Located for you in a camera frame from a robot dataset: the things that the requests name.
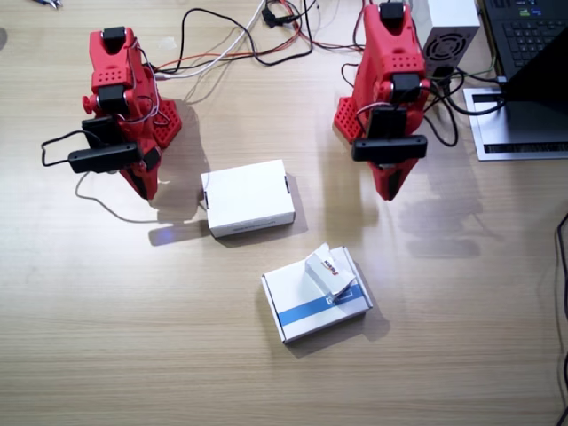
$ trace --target black laptop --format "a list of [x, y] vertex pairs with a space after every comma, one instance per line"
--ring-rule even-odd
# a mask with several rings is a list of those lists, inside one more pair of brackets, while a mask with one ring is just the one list
[[483, 0], [509, 100], [568, 101], [568, 0]]

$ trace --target keyboard key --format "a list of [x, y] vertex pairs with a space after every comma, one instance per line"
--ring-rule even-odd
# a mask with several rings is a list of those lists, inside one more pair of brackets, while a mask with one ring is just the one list
[[517, 44], [517, 42], [515, 41], [514, 38], [509, 39], [509, 48], [510, 48], [512, 53], [518, 52], [518, 44]]

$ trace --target box lid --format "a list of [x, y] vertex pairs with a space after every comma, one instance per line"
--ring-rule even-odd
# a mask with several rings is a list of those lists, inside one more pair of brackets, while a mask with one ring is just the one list
[[294, 212], [282, 160], [204, 173], [201, 182], [210, 228]]

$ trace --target fan grille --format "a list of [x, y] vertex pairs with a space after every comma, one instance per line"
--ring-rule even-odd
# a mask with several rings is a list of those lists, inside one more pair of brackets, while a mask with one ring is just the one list
[[426, 57], [435, 61], [445, 61], [459, 57], [467, 44], [466, 38], [457, 33], [443, 34], [426, 48]]

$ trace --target blue stripe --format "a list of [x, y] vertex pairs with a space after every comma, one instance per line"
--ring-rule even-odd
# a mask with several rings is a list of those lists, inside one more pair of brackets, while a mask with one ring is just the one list
[[301, 304], [296, 308], [288, 309], [287, 311], [278, 314], [280, 324], [284, 327], [293, 322], [303, 320], [304, 318], [315, 315], [316, 313], [324, 312], [340, 304], [346, 304], [351, 300], [363, 297], [363, 290], [359, 284], [353, 284], [347, 288], [342, 295], [337, 297], [335, 302], [323, 296], [319, 299], [312, 300], [307, 304]]

